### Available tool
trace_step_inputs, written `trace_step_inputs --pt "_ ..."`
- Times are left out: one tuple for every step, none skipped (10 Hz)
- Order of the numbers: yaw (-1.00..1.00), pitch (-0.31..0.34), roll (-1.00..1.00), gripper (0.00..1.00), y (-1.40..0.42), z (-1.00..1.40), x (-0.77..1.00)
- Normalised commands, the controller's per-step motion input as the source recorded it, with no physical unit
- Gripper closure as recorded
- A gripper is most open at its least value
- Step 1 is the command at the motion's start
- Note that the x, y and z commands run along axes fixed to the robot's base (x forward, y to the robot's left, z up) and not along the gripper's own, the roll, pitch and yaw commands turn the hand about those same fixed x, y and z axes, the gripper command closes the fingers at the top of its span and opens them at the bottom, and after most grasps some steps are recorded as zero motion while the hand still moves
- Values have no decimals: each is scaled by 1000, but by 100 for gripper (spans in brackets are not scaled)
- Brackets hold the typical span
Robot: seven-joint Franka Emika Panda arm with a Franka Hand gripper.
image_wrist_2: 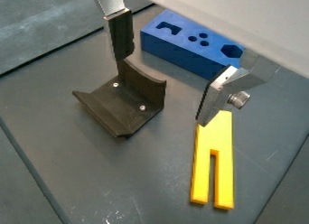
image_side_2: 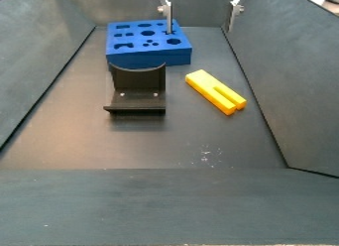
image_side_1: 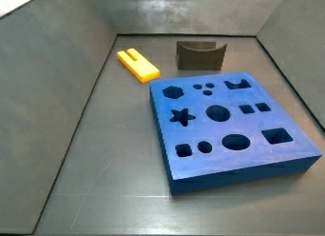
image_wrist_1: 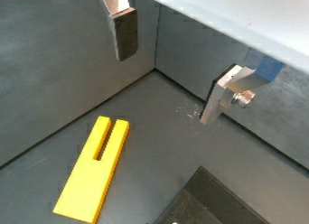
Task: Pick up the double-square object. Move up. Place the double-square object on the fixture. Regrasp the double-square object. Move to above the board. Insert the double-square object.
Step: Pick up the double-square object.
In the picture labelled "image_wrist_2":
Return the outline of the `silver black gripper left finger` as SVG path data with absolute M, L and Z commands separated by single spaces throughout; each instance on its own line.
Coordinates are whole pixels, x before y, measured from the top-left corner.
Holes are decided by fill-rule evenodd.
M 134 52 L 131 10 L 123 0 L 94 0 L 104 18 L 116 61 L 124 60 Z

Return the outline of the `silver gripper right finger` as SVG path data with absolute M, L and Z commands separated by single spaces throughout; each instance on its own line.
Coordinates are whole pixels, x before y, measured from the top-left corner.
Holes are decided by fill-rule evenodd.
M 229 65 L 206 84 L 195 115 L 198 124 L 206 126 L 226 104 L 241 109 L 250 98 L 245 90 L 266 83 L 278 68 L 274 61 L 245 49 L 241 67 Z

